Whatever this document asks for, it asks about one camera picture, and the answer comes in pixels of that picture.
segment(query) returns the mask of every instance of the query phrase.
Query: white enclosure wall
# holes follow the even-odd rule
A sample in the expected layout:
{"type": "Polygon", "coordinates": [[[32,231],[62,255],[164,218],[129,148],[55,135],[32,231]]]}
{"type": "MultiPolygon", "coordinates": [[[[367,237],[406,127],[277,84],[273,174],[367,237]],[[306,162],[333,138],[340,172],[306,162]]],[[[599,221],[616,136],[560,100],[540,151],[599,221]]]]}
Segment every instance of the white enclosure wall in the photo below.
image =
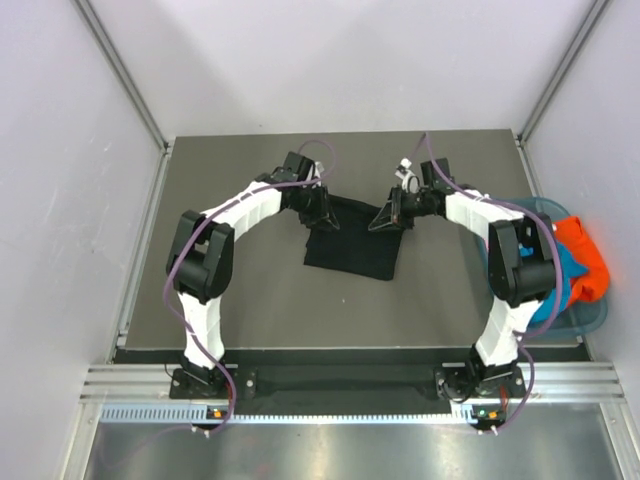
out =
{"type": "Polygon", "coordinates": [[[93,0],[165,136],[519,131],[590,0],[93,0]]]}
{"type": "Polygon", "coordinates": [[[580,215],[612,274],[593,335],[640,421],[640,3],[615,0],[530,143],[546,196],[580,215]]]}
{"type": "Polygon", "coordinates": [[[2,478],[52,478],[159,151],[68,0],[0,5],[2,478]]]}

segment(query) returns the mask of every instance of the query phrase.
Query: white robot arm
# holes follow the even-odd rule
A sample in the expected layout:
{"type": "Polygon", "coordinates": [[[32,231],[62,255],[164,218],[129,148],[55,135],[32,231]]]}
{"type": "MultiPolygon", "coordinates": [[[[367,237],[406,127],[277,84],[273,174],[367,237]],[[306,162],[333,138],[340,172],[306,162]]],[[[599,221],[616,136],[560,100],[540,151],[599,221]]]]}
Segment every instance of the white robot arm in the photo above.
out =
{"type": "MultiPolygon", "coordinates": [[[[437,160],[449,175],[446,159],[437,160]]],[[[550,246],[541,239],[536,224],[519,212],[482,201],[481,194],[466,187],[467,195],[454,192],[433,170],[430,162],[422,165],[424,184],[417,185],[416,175],[406,161],[397,175],[408,180],[392,188],[389,200],[369,226],[371,232],[413,227],[416,216],[439,215],[462,225],[480,236],[489,246],[489,284],[494,292],[493,307],[485,330],[471,347],[465,371],[451,379],[452,391],[495,390],[516,372],[518,344],[514,332],[524,332],[542,301],[555,286],[555,269],[550,246]],[[520,247],[532,249],[526,259],[520,247]]],[[[308,227],[330,230],[339,228],[331,210],[325,186],[316,183],[303,187],[282,186],[282,182],[304,181],[317,175],[321,166],[298,154],[290,153],[283,167],[262,175],[238,197],[217,209],[202,213],[186,212],[181,217],[172,246],[167,272],[171,271],[196,228],[214,211],[221,210],[202,232],[174,279],[185,318],[193,333],[187,332],[185,358],[192,372],[206,382],[213,364],[193,341],[200,343],[216,360],[222,359],[224,345],[220,335],[220,302],[233,270],[233,245],[244,233],[262,220],[285,208],[299,213],[308,227]]],[[[551,227],[548,218],[541,219],[551,227]]]]}
{"type": "MultiPolygon", "coordinates": [[[[249,187],[237,196],[239,198],[246,197],[245,200],[242,200],[235,207],[224,210],[216,217],[216,223],[227,224],[233,229],[235,232],[234,242],[238,241],[242,235],[262,220],[280,212],[282,192],[279,190],[268,189],[251,195],[251,192],[267,185],[264,182],[251,182],[249,187]]],[[[233,200],[230,199],[226,204],[232,203],[233,200]]],[[[220,208],[224,208],[224,204],[217,208],[205,210],[202,215],[207,217],[220,208]]],[[[224,344],[220,336],[220,302],[222,295],[208,300],[204,305],[198,298],[187,292],[179,293],[178,297],[184,309],[185,319],[193,328],[193,333],[187,333],[187,347],[184,354],[191,363],[212,369],[213,363],[195,345],[193,336],[198,337],[200,343],[216,360],[222,358],[224,355],[224,344]]]]}
{"type": "Polygon", "coordinates": [[[194,376],[200,376],[204,381],[214,368],[213,362],[196,345],[194,336],[216,360],[224,355],[220,303],[231,280],[234,243],[262,220],[285,208],[297,211],[305,226],[328,230],[339,228],[327,188],[319,181],[320,172],[320,162],[290,152],[282,167],[272,174],[261,175],[219,207],[201,213],[188,211],[182,215],[169,255],[167,273],[201,222],[218,212],[196,245],[189,250],[174,279],[185,319],[193,330],[187,330],[185,358],[195,367],[197,373],[194,376]],[[290,185],[312,179],[316,179],[313,184],[290,185]]]}

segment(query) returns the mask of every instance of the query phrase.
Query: blue plastic bowl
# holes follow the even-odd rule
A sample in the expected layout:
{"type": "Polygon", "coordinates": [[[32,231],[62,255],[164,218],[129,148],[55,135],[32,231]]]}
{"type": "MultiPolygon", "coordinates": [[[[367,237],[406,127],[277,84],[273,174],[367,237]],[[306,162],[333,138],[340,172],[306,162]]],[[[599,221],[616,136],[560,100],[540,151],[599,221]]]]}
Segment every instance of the blue plastic bowl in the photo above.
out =
{"type": "MultiPolygon", "coordinates": [[[[542,197],[516,198],[507,200],[532,212],[546,213],[551,221],[557,222],[570,216],[569,212],[557,202],[542,197]]],[[[483,240],[476,237],[478,249],[487,265],[487,249],[483,240]]],[[[597,302],[576,302],[564,310],[551,325],[551,328],[540,338],[566,338],[585,335],[593,332],[604,323],[607,318],[607,300],[605,297],[597,302]]],[[[529,325],[529,330],[535,330],[539,324],[529,325]]]]}

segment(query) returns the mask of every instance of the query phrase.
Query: gray work surface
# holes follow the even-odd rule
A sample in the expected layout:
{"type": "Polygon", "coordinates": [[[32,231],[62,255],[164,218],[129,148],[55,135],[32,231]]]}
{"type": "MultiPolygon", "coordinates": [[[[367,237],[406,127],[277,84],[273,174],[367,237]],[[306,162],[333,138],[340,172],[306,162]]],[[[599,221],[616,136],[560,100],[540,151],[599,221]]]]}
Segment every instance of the gray work surface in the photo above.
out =
{"type": "MultiPolygon", "coordinates": [[[[258,174],[282,165],[308,138],[339,155],[329,192],[382,206],[394,170],[417,132],[179,137],[153,228],[127,339],[128,348],[180,348],[184,329],[162,303],[165,264],[185,210],[215,207],[258,174]]],[[[509,130],[432,134],[451,172],[492,196],[529,196],[509,130]]],[[[310,145],[305,155],[331,162],[310,145]]],[[[427,159],[424,149],[416,157],[427,159]]],[[[303,265],[309,231],[284,211],[236,244],[233,279],[222,300],[222,335],[232,348],[454,347],[481,334],[491,308],[485,270],[471,233],[441,218],[418,218],[405,232],[393,281],[303,265]]]]}
{"type": "Polygon", "coordinates": [[[467,425],[232,425],[209,440],[188,427],[155,437],[166,427],[100,425],[85,479],[622,478],[597,405],[528,406],[497,437],[467,425]]]}

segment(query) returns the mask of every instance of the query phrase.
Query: black towel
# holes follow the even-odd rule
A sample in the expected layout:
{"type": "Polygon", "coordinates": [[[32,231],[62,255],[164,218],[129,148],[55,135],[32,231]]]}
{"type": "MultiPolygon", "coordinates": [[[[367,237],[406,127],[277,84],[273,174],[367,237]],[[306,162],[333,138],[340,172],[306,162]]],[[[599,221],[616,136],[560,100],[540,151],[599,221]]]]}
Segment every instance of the black towel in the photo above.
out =
{"type": "Polygon", "coordinates": [[[380,208],[348,198],[329,196],[340,230],[312,229],[304,264],[393,280],[402,230],[371,233],[369,224],[380,208]]]}

